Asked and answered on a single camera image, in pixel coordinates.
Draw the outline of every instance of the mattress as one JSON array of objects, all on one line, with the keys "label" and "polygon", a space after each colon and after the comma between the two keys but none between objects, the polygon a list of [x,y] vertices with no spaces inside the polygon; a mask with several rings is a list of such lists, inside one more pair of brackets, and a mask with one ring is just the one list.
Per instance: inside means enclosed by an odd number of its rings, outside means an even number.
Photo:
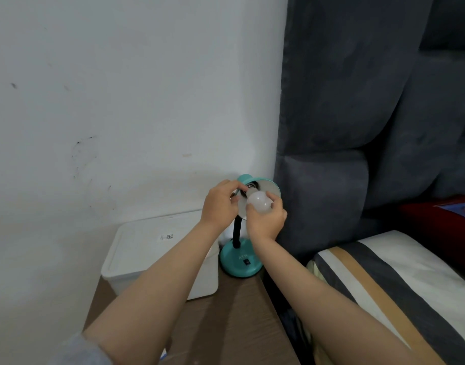
[{"label": "mattress", "polygon": [[[406,234],[391,231],[321,251],[307,268],[378,319],[424,363],[465,364],[465,280]],[[330,364],[303,332],[317,365]]]}]

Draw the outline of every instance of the white plastic container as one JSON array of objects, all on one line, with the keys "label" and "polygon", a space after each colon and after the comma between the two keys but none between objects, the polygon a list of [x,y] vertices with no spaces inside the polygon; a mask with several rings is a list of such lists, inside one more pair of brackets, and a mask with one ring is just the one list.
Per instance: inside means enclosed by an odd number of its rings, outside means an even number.
[{"label": "white plastic container", "polygon": [[[131,221],[119,227],[101,275],[121,294],[139,275],[176,245],[199,222],[200,211]],[[187,300],[216,292],[219,246],[214,242]]]}]

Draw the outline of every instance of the light blue sleeve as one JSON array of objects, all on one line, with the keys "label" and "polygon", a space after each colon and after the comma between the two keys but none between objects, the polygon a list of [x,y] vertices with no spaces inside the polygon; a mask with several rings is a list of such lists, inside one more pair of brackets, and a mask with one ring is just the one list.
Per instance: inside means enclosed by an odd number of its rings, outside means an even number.
[{"label": "light blue sleeve", "polygon": [[112,365],[112,361],[101,348],[76,334],[62,343],[48,365]]}]

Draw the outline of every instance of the black lamp stem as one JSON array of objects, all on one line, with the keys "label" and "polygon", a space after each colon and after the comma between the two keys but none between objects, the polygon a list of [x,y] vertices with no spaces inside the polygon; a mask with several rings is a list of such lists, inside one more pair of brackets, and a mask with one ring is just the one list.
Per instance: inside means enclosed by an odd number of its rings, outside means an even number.
[{"label": "black lamp stem", "polygon": [[233,233],[233,237],[232,237],[233,245],[232,246],[234,248],[241,247],[241,241],[239,240],[239,234],[241,233],[241,221],[242,220],[243,219],[239,215],[237,215],[236,218],[234,219],[234,229],[232,231]]}]

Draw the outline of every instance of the hand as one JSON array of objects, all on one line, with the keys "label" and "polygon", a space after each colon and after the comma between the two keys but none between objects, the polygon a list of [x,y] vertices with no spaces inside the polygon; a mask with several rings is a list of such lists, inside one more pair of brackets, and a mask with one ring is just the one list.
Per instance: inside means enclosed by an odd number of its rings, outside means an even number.
[{"label": "hand", "polygon": [[237,202],[239,195],[231,198],[231,194],[238,188],[243,191],[248,190],[248,187],[240,181],[228,179],[211,188],[209,194],[205,197],[200,221],[217,227],[219,233],[229,227],[238,213]]},{"label": "hand", "polygon": [[273,201],[270,213],[260,214],[253,205],[246,205],[246,227],[253,243],[260,239],[275,240],[287,219],[282,199],[271,192],[266,192],[266,195]]}]

